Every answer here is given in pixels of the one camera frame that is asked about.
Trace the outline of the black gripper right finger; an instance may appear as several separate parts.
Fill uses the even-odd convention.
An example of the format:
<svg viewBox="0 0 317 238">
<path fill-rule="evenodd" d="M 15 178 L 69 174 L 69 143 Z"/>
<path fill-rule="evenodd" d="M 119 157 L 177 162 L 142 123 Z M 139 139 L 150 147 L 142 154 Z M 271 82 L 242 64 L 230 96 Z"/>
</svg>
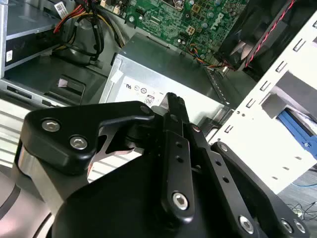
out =
<svg viewBox="0 0 317 238">
<path fill-rule="evenodd" d="M 182 109 L 185 238 L 308 238 L 295 213 L 224 143 L 208 145 Z"/>
</svg>

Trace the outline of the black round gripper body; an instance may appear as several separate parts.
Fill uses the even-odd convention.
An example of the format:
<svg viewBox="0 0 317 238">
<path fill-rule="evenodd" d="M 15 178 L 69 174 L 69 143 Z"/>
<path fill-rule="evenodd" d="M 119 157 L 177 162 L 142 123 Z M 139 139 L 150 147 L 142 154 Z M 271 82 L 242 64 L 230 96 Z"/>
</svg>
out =
<svg viewBox="0 0 317 238">
<path fill-rule="evenodd" d="M 183 194 L 184 134 L 163 133 L 159 149 L 72 194 L 60 208 L 54 238 L 183 238 L 190 222 Z"/>
</svg>

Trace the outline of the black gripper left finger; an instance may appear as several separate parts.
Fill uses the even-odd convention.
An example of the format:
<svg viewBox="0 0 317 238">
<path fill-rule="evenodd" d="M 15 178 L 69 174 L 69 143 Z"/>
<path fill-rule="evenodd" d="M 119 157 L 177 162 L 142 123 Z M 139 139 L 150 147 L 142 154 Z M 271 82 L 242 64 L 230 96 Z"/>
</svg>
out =
<svg viewBox="0 0 317 238">
<path fill-rule="evenodd" d="M 23 123 L 18 164 L 27 155 L 36 158 L 61 177 L 56 187 L 70 197 L 89 185 L 81 178 L 98 156 L 142 148 L 142 157 L 159 149 L 164 131 L 183 134 L 183 99 L 167 93 L 163 103 L 162 116 L 139 101 L 32 111 Z"/>
</svg>

